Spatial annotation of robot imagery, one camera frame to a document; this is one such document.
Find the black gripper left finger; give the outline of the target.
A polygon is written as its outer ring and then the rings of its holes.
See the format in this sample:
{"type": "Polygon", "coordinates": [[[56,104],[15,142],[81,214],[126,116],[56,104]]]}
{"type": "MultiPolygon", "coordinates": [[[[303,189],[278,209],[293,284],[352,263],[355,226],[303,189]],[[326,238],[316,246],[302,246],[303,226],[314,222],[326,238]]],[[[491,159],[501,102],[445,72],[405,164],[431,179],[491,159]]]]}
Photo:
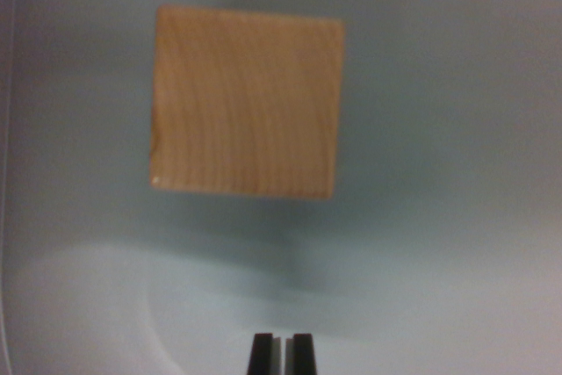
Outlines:
{"type": "Polygon", "coordinates": [[[278,375],[280,370],[280,339],[272,333],[255,334],[250,351],[247,374],[278,375]]]}

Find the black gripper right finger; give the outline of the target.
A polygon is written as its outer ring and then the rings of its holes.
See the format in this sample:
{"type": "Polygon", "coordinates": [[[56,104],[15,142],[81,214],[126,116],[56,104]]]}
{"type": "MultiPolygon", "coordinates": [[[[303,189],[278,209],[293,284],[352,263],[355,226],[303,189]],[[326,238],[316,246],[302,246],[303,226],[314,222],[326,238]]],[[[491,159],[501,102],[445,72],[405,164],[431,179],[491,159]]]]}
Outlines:
{"type": "Polygon", "coordinates": [[[313,335],[294,334],[285,340],[285,375],[317,375],[313,335]]]}

